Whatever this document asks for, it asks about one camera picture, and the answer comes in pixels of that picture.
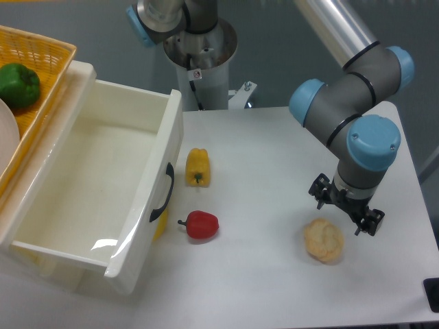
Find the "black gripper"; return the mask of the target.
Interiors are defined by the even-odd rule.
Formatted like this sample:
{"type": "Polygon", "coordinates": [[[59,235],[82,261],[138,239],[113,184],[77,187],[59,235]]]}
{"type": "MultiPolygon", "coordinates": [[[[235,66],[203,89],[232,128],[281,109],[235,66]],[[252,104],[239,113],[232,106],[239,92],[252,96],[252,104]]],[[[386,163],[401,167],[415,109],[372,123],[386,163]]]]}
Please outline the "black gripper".
{"type": "Polygon", "coordinates": [[[374,236],[384,218],[383,211],[369,208],[372,189],[337,187],[323,173],[313,181],[308,194],[317,201],[318,210],[325,204],[330,204],[345,212],[357,225],[355,236],[360,232],[374,236]]]}

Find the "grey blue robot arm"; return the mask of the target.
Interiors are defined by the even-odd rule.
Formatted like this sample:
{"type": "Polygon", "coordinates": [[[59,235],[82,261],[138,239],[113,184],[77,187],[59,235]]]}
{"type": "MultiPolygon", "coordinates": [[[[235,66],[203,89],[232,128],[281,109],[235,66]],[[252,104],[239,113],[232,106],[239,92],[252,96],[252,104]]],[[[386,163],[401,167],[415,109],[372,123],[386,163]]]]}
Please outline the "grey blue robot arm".
{"type": "MultiPolygon", "coordinates": [[[[359,232],[374,235],[384,213],[368,204],[401,135],[370,110],[413,80],[413,59],[400,47],[383,47],[343,1],[297,1],[296,7],[344,72],[332,84],[303,82],[289,100],[292,116],[338,159],[334,176],[319,175],[309,193],[319,206],[345,212],[359,232]]],[[[228,63],[237,35],[218,16],[216,1],[138,1],[126,14],[145,46],[163,45],[178,72],[185,110],[231,108],[228,63]]]]}

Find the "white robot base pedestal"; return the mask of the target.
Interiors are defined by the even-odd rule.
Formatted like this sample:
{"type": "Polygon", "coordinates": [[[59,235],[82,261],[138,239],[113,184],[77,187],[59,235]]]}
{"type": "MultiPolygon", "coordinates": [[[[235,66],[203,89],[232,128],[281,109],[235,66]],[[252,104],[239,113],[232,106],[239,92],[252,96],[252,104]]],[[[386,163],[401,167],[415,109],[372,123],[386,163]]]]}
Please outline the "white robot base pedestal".
{"type": "Polygon", "coordinates": [[[228,109],[229,63],[236,50],[236,32],[224,19],[205,34],[183,31],[165,41],[184,111],[228,109]]]}

